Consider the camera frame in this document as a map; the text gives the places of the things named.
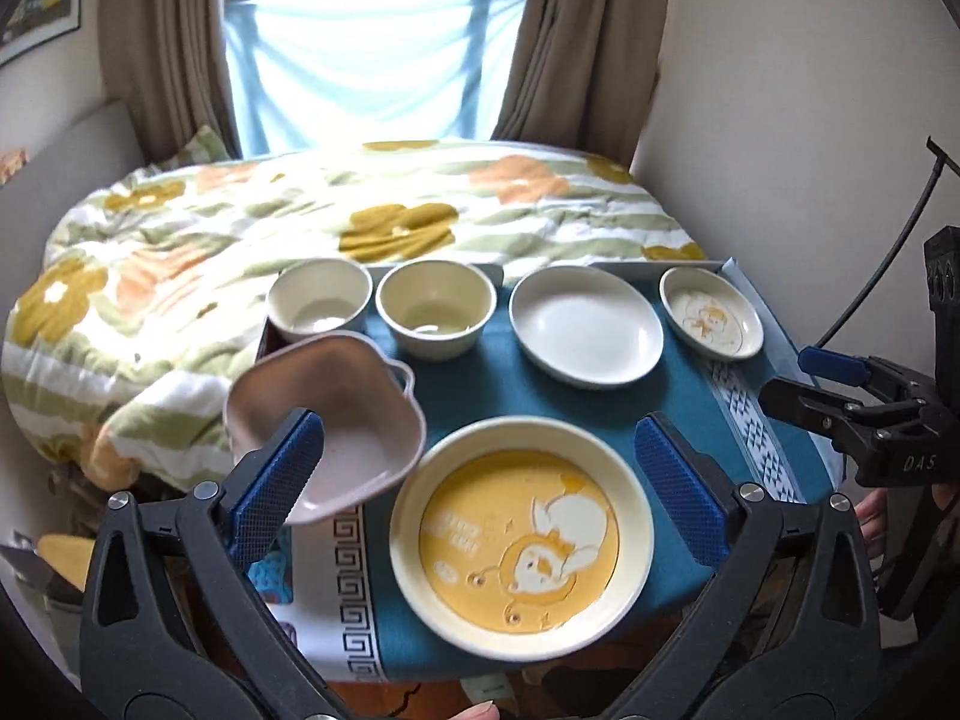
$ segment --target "white wall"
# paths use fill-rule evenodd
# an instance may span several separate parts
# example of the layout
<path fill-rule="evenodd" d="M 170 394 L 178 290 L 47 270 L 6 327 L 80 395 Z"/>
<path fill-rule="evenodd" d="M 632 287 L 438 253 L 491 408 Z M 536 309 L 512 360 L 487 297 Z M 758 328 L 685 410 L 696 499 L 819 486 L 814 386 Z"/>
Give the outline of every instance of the white wall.
<path fill-rule="evenodd" d="M 105 100 L 97 0 L 80 0 L 80 29 L 0 67 L 0 153 L 37 154 Z"/>
<path fill-rule="evenodd" d="M 733 255 L 800 344 L 874 271 L 933 166 L 960 158 L 960 28 L 940 0 L 672 0 L 637 174 Z M 944 175 L 832 348 L 933 370 L 923 241 L 960 225 Z"/>

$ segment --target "brown curtain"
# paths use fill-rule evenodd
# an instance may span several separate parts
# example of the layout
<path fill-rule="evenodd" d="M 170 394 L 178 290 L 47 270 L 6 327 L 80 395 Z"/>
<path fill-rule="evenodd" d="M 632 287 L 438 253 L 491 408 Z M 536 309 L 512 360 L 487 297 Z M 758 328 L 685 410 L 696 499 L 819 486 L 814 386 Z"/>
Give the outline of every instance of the brown curtain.
<path fill-rule="evenodd" d="M 202 124 L 239 155 L 223 0 L 100 0 L 99 19 L 107 95 L 130 108 L 148 159 L 169 158 Z"/>
<path fill-rule="evenodd" d="M 493 138 L 630 166 L 656 83 L 667 0 L 527 0 Z"/>

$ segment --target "cartoon character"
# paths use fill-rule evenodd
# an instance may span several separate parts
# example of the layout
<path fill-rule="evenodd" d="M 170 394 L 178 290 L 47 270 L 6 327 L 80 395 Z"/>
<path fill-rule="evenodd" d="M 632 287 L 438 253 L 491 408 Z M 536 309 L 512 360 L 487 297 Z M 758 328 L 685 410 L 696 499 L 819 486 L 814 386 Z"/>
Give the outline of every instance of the cartoon character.
<path fill-rule="evenodd" d="M 691 335 L 736 352 L 743 344 L 740 328 L 724 308 L 705 293 L 693 293 L 686 303 L 683 327 Z"/>
<path fill-rule="evenodd" d="M 589 568 L 600 554 L 607 536 L 607 511 L 580 493 L 584 482 L 563 475 L 565 491 L 546 504 L 533 502 L 534 532 L 517 538 L 504 550 L 499 565 L 471 574 L 474 586 L 483 586 L 496 572 L 502 589 L 510 596 L 504 619 L 520 622 L 516 605 L 549 607 L 573 590 L 577 573 Z"/>

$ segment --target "bed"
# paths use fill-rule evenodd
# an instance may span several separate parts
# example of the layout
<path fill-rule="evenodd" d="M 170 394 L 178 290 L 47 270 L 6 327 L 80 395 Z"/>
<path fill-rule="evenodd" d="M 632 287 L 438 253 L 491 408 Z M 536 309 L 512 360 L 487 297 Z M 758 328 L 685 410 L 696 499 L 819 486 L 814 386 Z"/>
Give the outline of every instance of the bed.
<path fill-rule="evenodd" d="M 420 141 L 224 162 L 221 149 L 202 132 L 166 165 L 78 193 L 11 310 L 14 420 L 102 490 L 229 471 L 224 399 L 253 364 L 267 289 L 304 259 L 445 257 L 500 264 L 508 283 L 560 260 L 704 259 L 602 157 Z"/>

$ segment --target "greek key pattern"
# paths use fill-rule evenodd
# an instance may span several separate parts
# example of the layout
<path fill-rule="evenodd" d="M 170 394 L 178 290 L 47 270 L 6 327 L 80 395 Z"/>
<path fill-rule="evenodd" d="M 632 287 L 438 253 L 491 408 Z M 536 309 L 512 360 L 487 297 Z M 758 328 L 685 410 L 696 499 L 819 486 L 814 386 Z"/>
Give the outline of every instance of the greek key pattern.
<path fill-rule="evenodd" d="M 739 371 L 726 362 L 703 362 L 713 395 L 740 445 L 754 480 L 779 501 L 805 503 L 800 485 L 785 459 L 784 447 L 776 439 Z"/>
<path fill-rule="evenodd" d="M 367 579 L 362 507 L 354 506 L 334 516 L 333 538 L 344 663 L 357 682 L 378 682 L 383 679 L 383 670 Z"/>

